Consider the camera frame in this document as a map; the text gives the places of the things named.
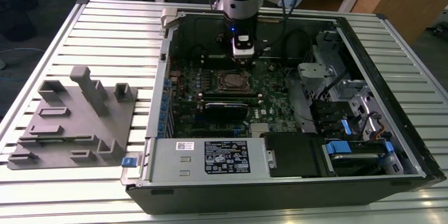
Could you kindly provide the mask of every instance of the floor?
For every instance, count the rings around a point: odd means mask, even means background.
[[[208,0],[168,0],[171,2],[208,4]],[[24,42],[9,42],[0,35],[0,51],[8,48],[39,48],[45,50],[75,5],[76,0],[39,0],[40,6],[29,11],[29,18],[37,30],[37,36]],[[448,89],[448,64],[447,52],[448,41],[435,37],[431,31],[420,36],[413,45],[421,61]],[[40,60],[41,53],[37,51],[13,51],[0,54],[0,59],[7,67],[0,70],[0,78],[27,79]],[[0,120],[21,90],[25,81],[7,81],[0,79]]]

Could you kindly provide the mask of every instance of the warning symbol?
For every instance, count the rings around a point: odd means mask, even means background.
[[[205,162],[212,163],[215,160],[213,155],[207,155],[205,156]]]

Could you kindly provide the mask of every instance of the power supply label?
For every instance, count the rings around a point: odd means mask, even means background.
[[[247,141],[205,142],[204,160],[208,174],[249,173]]]

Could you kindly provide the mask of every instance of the motherboard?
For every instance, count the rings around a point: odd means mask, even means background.
[[[285,80],[293,69],[255,61],[245,70],[172,64],[175,137],[259,137],[265,131],[296,131]]]

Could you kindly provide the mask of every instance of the cpu socket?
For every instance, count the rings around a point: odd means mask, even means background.
[[[220,93],[251,93],[249,73],[217,72],[217,90]]]

